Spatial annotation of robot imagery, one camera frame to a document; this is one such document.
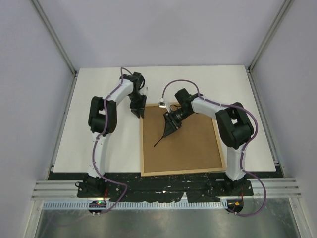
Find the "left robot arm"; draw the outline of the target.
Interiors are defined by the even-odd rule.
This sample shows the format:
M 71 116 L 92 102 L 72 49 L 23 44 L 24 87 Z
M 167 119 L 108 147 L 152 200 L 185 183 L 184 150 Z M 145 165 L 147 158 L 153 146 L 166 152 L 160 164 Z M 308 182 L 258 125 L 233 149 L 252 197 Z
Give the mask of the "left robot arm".
M 117 126 L 117 106 L 128 97 L 130 111 L 137 118 L 144 118 L 147 96 L 141 90 L 145 79 L 141 73 L 121 73 L 119 84 L 104 98 L 94 96 L 91 100 L 88 125 L 95 136 L 92 163 L 84 176 L 84 185 L 94 197 L 106 191 L 105 155 L 109 139 Z

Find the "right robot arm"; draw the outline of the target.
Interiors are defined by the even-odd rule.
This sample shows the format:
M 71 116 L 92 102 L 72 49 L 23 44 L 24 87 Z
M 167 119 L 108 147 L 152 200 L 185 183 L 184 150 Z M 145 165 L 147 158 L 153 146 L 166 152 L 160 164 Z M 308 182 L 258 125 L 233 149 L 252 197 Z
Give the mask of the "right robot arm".
M 246 184 L 244 171 L 245 150 L 254 134 L 254 128 L 241 103 L 229 106 L 212 103 L 198 93 L 191 95 L 183 88 L 175 94 L 180 104 L 176 110 L 163 114 L 165 126 L 162 138 L 179 130 L 182 121 L 194 113 L 203 114 L 217 122 L 222 142 L 227 147 L 227 166 L 224 175 L 224 190 L 229 195 L 239 195 Z

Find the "wooden picture frame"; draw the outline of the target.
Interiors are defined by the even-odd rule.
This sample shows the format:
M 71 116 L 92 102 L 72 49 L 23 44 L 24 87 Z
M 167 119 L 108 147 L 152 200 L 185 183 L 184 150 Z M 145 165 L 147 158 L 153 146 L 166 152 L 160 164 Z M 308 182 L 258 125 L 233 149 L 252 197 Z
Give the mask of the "wooden picture frame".
M 216 121 L 205 115 L 189 116 L 179 130 L 154 147 L 163 135 L 165 112 L 165 108 L 155 104 L 145 107 L 145 117 L 140 122 L 143 177 L 225 171 Z

